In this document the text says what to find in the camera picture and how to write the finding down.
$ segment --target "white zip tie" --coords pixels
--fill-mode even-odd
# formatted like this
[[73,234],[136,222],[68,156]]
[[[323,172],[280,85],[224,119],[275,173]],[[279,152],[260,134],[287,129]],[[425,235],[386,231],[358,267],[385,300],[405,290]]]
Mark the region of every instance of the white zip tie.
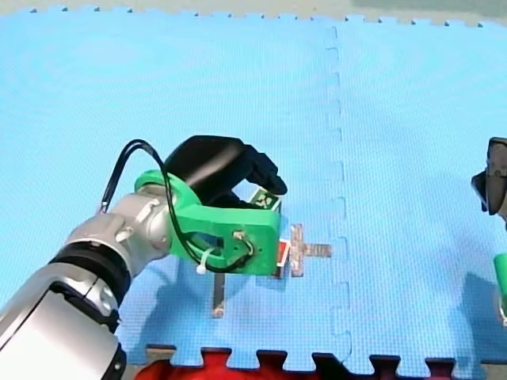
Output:
[[206,260],[208,259],[209,255],[212,254],[212,252],[214,250],[215,249],[213,247],[211,247],[211,248],[206,249],[203,252],[203,256],[200,257],[200,264],[199,264],[199,266],[196,269],[197,274],[203,275],[203,274],[206,273]]

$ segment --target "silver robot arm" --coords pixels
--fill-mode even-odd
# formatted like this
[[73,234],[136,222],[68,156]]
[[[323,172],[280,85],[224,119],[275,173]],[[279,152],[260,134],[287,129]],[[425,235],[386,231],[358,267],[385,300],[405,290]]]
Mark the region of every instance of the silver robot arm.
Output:
[[122,378],[118,308],[146,265],[168,255],[167,211],[165,188],[148,185],[72,231],[0,311],[3,378]]

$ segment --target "green robot part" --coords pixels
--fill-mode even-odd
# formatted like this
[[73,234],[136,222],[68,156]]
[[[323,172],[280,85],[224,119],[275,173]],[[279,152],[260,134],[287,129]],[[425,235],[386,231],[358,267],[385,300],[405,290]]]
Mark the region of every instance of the green robot part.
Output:
[[500,289],[500,301],[503,314],[507,316],[507,253],[501,253],[494,258],[494,269]]
[[[196,257],[214,268],[226,268],[240,257],[251,255],[232,273],[270,276],[276,271],[280,237],[278,212],[203,206],[185,182],[171,174],[169,178],[178,224]],[[135,190],[147,184],[164,186],[162,173],[158,170],[143,173],[135,182]],[[171,254],[194,260],[175,234],[169,214],[166,225]],[[206,237],[213,237],[213,242]]]

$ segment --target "blue foam mat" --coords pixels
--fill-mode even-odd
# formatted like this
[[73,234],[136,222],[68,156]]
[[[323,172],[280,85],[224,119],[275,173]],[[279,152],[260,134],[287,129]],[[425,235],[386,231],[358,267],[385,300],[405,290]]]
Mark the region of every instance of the blue foam mat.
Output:
[[[132,363],[146,344],[176,345],[187,365],[230,348],[242,368],[286,351],[295,371],[325,352],[358,374],[397,355],[414,377],[427,358],[456,359],[460,378],[505,361],[492,268],[505,231],[470,188],[505,134],[502,27],[93,8],[0,17],[0,303],[94,212],[129,139],[165,154],[192,134],[235,135],[278,164],[288,221],[334,257],[308,259],[302,279],[229,275],[222,320],[210,275],[151,264],[121,308]],[[135,156],[118,193],[152,166]]]

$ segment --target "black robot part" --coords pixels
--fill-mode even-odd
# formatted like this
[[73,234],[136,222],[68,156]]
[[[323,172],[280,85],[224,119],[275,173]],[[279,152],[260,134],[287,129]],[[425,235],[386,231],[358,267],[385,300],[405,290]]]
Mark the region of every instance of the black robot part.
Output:
[[168,173],[183,180],[205,206],[251,208],[232,192],[244,179],[275,195],[287,192],[269,157],[236,138],[193,136],[174,150],[164,166]]

